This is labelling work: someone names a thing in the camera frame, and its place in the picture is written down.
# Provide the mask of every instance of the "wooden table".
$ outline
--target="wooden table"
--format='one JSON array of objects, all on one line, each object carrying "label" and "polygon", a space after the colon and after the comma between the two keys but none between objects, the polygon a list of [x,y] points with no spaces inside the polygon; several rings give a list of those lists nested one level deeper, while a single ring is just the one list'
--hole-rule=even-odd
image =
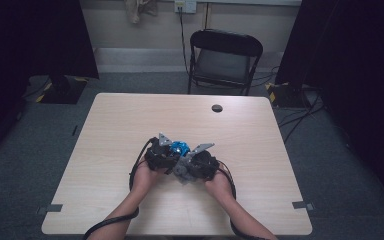
[{"label": "wooden table", "polygon": [[[223,111],[216,113],[212,106]],[[45,234],[84,234],[129,192],[131,168],[146,141],[163,132],[208,151],[233,175],[237,200],[277,235],[312,226],[270,103],[262,97],[158,94],[97,95],[48,212]],[[200,182],[162,176],[140,205],[130,235],[233,235],[229,218]]]}]

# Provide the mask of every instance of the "chair backrest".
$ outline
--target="chair backrest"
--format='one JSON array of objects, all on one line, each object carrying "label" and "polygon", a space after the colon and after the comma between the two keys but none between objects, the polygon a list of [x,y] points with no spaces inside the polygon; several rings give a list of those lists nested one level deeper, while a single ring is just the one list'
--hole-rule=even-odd
[{"label": "chair backrest", "polygon": [[204,29],[193,33],[190,43],[192,52],[194,47],[197,47],[258,58],[263,53],[263,45],[256,38],[215,29]]}]

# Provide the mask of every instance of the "forearm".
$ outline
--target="forearm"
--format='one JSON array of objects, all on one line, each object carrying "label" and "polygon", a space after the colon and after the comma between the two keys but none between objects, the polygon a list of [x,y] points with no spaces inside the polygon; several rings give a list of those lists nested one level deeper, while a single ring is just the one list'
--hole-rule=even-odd
[{"label": "forearm", "polygon": [[[105,219],[125,216],[133,213],[136,208],[138,208],[145,195],[146,193],[139,193],[138,191],[130,192],[123,202],[121,202]],[[127,229],[129,228],[129,224],[130,220],[107,225],[93,232],[88,240],[124,239]]]},{"label": "forearm", "polygon": [[277,239],[276,236],[251,216],[233,197],[223,197],[217,199],[217,201],[229,215],[235,227],[242,233],[270,240]]}]

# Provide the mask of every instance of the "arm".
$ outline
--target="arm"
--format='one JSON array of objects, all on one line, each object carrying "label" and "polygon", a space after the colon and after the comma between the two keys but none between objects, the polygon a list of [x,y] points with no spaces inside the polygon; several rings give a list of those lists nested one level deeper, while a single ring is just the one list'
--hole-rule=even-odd
[{"label": "arm", "polygon": [[[105,218],[110,219],[114,217],[124,216],[133,213],[146,194],[152,188],[156,179],[161,175],[162,171],[152,171],[148,167],[148,163],[144,161],[138,166],[133,181],[133,187],[126,198]],[[107,225],[93,232],[88,240],[112,240],[124,239],[127,229],[129,228],[130,221],[123,221]]]},{"label": "arm", "polygon": [[206,181],[208,193],[220,204],[229,215],[236,228],[250,236],[270,240],[277,240],[264,225],[249,214],[233,197],[229,181],[220,171],[217,171],[213,180]]}]

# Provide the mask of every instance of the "chair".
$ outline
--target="chair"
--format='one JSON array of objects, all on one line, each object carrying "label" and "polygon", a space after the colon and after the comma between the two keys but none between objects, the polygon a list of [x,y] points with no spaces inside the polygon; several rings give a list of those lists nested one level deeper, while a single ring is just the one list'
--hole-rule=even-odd
[{"label": "chair", "polygon": [[241,89],[248,95],[263,46],[254,37],[214,29],[199,30],[190,39],[188,94],[192,81]]}]

